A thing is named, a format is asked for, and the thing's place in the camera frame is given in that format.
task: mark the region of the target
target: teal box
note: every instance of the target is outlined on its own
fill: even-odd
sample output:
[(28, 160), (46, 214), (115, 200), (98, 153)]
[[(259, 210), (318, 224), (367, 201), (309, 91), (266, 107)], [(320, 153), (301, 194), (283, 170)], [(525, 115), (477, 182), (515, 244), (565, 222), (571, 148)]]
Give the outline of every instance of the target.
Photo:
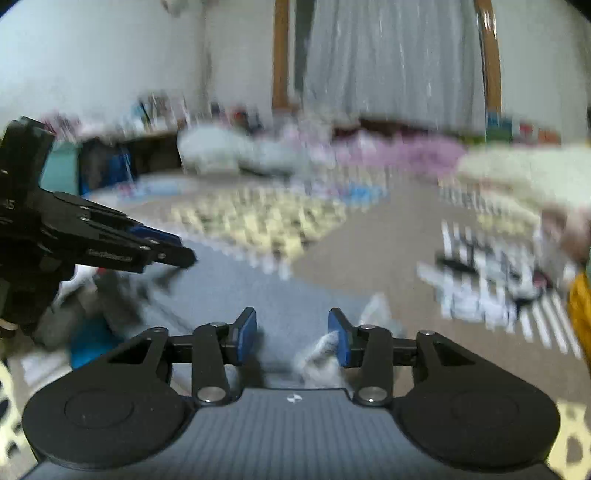
[(55, 143), (47, 161), (40, 186), (50, 192), (78, 195), (78, 145), (70, 142)]

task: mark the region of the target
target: bedding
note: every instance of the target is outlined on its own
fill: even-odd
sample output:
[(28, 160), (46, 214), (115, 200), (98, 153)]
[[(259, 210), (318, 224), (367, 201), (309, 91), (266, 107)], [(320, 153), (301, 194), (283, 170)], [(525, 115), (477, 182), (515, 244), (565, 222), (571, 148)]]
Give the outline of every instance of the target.
[(454, 176), (511, 215), (537, 224), (546, 205), (577, 208), (591, 203), (591, 148), (475, 148)]

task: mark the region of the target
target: logo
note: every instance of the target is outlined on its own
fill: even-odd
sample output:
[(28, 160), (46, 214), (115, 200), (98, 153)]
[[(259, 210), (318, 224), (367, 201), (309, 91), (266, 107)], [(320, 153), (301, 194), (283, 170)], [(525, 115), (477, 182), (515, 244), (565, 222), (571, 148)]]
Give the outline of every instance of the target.
[(86, 251), (86, 255), (91, 255), (93, 257), (107, 258), (109, 260), (117, 260), (119, 262), (131, 262), (131, 261), (133, 261), (133, 258), (128, 257), (127, 255), (115, 255), (115, 254), (110, 254), (109, 252), (99, 252), (99, 251), (93, 250), (91, 248), (89, 248)]
[(300, 395), (298, 395), (297, 393), (292, 393), (289, 397), (287, 397), (287, 401), (289, 403), (293, 403), (293, 404), (299, 403), (302, 400), (303, 400), (303, 398)]

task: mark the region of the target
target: metal pivot screw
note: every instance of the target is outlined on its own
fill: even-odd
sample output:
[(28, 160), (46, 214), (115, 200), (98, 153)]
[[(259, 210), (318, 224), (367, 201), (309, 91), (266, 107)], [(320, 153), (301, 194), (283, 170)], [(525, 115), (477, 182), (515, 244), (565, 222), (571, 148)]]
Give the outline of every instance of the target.
[(197, 392), (197, 398), (207, 403), (214, 403), (223, 400), (226, 391), (220, 387), (203, 387)]
[(386, 400), (388, 393), (379, 387), (363, 387), (359, 390), (359, 398), (366, 402), (375, 403)]

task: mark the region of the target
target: white striped item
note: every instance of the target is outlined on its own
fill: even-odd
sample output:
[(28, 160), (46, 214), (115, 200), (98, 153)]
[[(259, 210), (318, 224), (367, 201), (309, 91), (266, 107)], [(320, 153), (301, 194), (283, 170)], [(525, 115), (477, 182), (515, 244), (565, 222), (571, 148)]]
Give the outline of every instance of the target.
[(475, 210), (480, 213), (489, 213), (492, 215), (501, 215), (503, 213), (494, 202), (484, 199), (475, 190), (468, 191), (450, 186), (440, 186), (439, 198), (451, 205), (462, 206), (468, 210)]
[[(450, 231), (453, 232), (453, 245), (451, 247), (449, 245)], [(495, 250), (500, 249), (511, 259), (512, 264), (521, 264), (522, 273), (531, 271), (533, 267), (535, 256), (525, 244), (507, 244), (501, 239), (486, 239), (481, 233), (474, 235), (470, 228), (465, 228), (464, 232), (461, 232), (456, 223), (450, 227), (450, 224), (445, 220), (441, 223), (441, 233), (443, 252), (448, 258), (459, 257), (460, 260), (464, 261), (467, 258), (466, 247), (460, 242), (460, 239), (464, 237), (466, 240), (471, 241), (476, 237), (481, 244), (490, 245)], [(449, 276), (449, 272), (446, 271), (445, 283), (448, 285), (450, 282)], [(461, 275), (461, 278), (456, 278), (453, 275), (451, 277), (453, 286), (471, 288), (483, 300), (492, 298), (503, 303), (505, 299), (510, 298), (506, 288), (493, 287), (492, 282), (483, 277), (480, 277), (479, 282), (471, 282), (470, 279), (466, 278), (466, 275)], [(449, 311), (448, 307), (445, 312), (442, 310), (442, 314), (444, 314), (444, 318), (451, 318), (451, 311)], [(487, 324), (484, 320), (481, 323), (488, 329), (495, 328), (494, 325)], [(547, 349), (557, 349), (564, 355), (574, 355), (577, 359), (583, 359), (583, 351), (569, 321), (564, 303), (554, 290), (545, 293), (542, 298), (532, 305), (523, 307), (519, 312), (519, 318), (515, 322), (509, 322), (505, 331), (510, 335), (522, 335), (528, 343), (537, 342)]]

